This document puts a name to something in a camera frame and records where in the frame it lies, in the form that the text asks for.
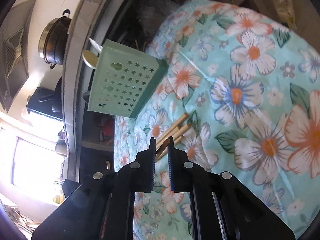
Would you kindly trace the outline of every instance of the pot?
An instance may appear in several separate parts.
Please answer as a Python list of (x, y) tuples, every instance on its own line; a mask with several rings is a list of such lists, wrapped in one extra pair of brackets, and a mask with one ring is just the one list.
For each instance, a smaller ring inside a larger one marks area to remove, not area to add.
[(46, 26), (39, 40), (39, 56), (46, 63), (63, 65), (64, 52), (68, 39), (68, 28), (71, 22), (70, 10), (64, 10), (62, 17), (55, 18)]

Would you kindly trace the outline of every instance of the pot handle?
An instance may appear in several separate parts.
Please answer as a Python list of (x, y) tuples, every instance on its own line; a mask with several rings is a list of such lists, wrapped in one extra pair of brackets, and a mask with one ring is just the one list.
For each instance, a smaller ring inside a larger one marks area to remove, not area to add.
[(68, 18), (70, 18), (70, 10), (69, 9), (64, 10), (62, 13), (62, 16), (64, 16), (66, 13), (69, 14)]

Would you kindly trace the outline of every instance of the green utensil holder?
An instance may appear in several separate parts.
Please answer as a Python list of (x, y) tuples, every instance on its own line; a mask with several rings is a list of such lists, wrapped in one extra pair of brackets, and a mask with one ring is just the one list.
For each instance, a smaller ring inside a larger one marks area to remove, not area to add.
[(107, 40), (94, 73), (88, 111), (136, 118), (167, 70), (164, 60)]

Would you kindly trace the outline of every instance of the silver screw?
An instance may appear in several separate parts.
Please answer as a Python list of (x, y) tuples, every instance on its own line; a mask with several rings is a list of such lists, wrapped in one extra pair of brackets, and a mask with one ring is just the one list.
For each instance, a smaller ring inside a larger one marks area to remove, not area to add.
[(94, 175), (93, 175), (93, 178), (94, 179), (101, 179), (103, 177), (103, 174), (101, 172), (96, 172)]
[(130, 167), (133, 168), (133, 169), (137, 169), (140, 167), (140, 163), (137, 163), (137, 162), (133, 162), (130, 164)]
[(191, 163), (191, 162), (185, 162), (185, 163), (183, 164), (183, 166), (185, 166), (186, 168), (190, 169), (190, 168), (193, 167), (193, 163)]
[(222, 173), (222, 177), (224, 179), (231, 179), (232, 175), (230, 172), (225, 171), (224, 173)]

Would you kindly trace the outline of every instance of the floral tablecloth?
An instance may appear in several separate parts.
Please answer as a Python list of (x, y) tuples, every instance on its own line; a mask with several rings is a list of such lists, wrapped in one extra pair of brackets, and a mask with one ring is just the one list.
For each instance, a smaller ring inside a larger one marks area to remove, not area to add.
[[(116, 118), (115, 170), (187, 112), (176, 147), (233, 173), (299, 237), (320, 209), (319, 54), (265, 16), (207, 0), (167, 18), (147, 53), (170, 68), (136, 120)], [(188, 194), (170, 190), (162, 158), (154, 191), (136, 194), (134, 238), (192, 239), (191, 227)]]

